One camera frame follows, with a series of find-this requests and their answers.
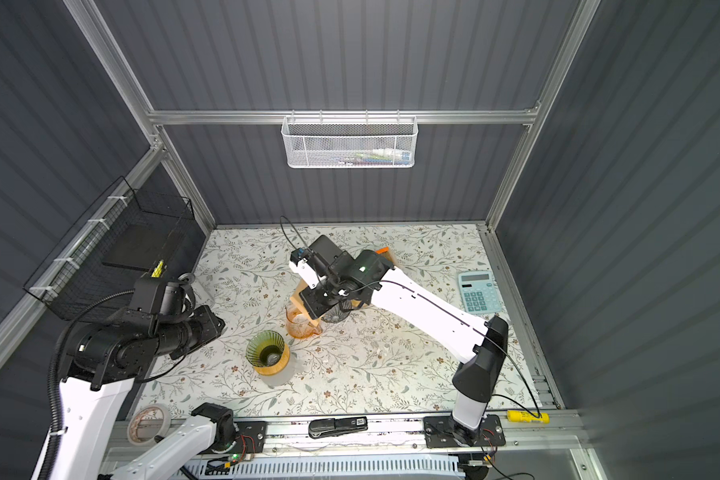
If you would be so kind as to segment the green glass dripper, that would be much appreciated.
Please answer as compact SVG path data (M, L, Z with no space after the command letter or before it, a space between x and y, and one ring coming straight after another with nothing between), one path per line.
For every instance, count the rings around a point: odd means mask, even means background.
M246 359L257 368L275 366L285 356L285 341L276 331L257 333L246 346Z

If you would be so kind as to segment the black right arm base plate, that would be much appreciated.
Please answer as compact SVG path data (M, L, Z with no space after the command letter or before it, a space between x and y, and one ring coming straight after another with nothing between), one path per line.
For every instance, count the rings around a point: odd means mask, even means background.
M423 418L426 446L430 449L457 447L502 447L506 445L500 418L485 415L475 430L458 424L450 416Z

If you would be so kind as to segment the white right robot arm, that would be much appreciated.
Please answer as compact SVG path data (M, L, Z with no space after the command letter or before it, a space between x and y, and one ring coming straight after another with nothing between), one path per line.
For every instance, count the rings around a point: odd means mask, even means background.
M288 266L306 284L299 297L312 319L343 303L357 302L390 312L436 340L459 362L452 378L457 392L451 419L468 434L480 430L508 358L509 325L498 315L486 320L440 299L374 250L356 256L322 235L293 246Z

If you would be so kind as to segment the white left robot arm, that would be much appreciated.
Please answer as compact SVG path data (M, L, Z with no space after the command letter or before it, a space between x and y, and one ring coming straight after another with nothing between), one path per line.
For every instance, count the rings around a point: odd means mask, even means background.
M51 421L33 478L101 478L121 406L134 387L153 381L155 360L167 356L180 364L221 336L224 321L198 304L192 283L188 274L176 280L142 277L125 291L129 303L107 318L87 316L116 294L68 321L49 364Z

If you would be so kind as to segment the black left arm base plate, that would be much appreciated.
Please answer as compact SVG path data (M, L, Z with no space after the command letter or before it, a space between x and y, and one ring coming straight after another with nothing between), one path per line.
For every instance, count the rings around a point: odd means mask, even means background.
M233 440L202 450L200 455L253 455L262 453L268 424L265 421L237 421L235 425L236 436Z

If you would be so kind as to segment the orange glass pitcher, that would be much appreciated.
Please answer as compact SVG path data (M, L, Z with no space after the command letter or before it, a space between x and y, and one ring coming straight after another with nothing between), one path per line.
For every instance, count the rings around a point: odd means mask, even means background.
M305 339L323 333L319 320L313 320L308 313L297 306L286 307L286 330L295 339Z

